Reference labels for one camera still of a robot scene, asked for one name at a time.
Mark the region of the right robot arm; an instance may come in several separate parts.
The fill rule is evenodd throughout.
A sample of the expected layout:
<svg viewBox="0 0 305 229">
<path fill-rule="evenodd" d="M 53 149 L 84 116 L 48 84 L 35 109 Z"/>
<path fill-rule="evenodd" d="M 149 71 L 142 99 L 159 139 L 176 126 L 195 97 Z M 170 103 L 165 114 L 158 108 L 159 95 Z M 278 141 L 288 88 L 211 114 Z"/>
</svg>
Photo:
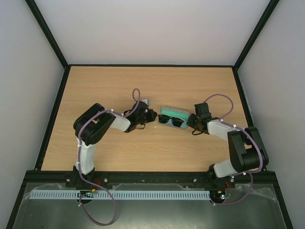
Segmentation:
<svg viewBox="0 0 305 229">
<path fill-rule="evenodd" d="M 241 128 L 212 117 L 208 103 L 195 104 L 194 108 L 195 114 L 189 116 L 187 125 L 200 134 L 217 136 L 228 143 L 229 158 L 209 166 L 211 186 L 220 186 L 225 177 L 261 172 L 269 164 L 269 156 L 256 127 Z"/>
</svg>

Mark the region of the grey glasses case green inside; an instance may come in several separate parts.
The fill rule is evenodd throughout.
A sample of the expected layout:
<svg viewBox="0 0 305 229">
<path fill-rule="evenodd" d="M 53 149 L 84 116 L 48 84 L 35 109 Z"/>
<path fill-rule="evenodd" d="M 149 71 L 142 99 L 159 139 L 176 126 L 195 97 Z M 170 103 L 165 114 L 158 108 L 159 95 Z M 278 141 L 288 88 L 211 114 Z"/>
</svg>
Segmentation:
<svg viewBox="0 0 305 229">
<path fill-rule="evenodd" d="M 162 106 L 158 114 L 158 124 L 186 130 L 189 117 L 190 112 L 188 111 Z"/>
</svg>

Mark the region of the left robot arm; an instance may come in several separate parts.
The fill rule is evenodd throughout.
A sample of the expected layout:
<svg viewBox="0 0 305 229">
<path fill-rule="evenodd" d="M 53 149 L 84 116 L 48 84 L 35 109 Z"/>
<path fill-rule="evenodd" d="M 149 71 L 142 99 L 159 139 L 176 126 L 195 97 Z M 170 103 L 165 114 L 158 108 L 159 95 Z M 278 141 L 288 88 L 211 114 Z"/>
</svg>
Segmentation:
<svg viewBox="0 0 305 229">
<path fill-rule="evenodd" d="M 136 102 L 130 110 L 123 113 L 107 110 L 101 104 L 95 103 L 73 124 L 78 138 L 76 169 L 83 175 L 94 170 L 96 145 L 110 128 L 129 133 L 139 125 L 145 126 L 155 121 L 156 117 L 157 113 L 149 108 L 146 101 Z"/>
</svg>

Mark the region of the black round sunglasses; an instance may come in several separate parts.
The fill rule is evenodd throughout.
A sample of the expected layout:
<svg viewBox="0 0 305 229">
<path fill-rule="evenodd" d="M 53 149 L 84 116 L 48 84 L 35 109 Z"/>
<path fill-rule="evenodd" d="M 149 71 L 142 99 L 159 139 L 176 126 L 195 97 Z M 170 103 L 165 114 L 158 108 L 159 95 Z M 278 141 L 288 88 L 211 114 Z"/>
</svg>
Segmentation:
<svg viewBox="0 0 305 229">
<path fill-rule="evenodd" d="M 172 124 L 174 127 L 181 127 L 184 120 L 178 117 L 168 116 L 165 114 L 159 114 L 159 123 L 161 124 Z"/>
</svg>

